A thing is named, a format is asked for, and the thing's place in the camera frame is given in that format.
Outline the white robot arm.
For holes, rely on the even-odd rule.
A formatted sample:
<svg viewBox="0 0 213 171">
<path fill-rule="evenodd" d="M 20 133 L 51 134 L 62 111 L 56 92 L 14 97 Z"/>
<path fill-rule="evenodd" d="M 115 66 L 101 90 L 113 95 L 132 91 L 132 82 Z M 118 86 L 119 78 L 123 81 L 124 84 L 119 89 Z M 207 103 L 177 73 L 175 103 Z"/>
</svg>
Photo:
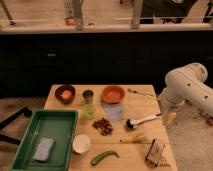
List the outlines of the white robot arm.
<svg viewBox="0 0 213 171">
<path fill-rule="evenodd" d="M 213 88 L 205 84 L 207 77 L 207 69 L 200 63 L 190 63 L 166 74 L 166 87 L 158 96 L 164 125 L 173 121 L 186 100 L 213 118 Z"/>
</svg>

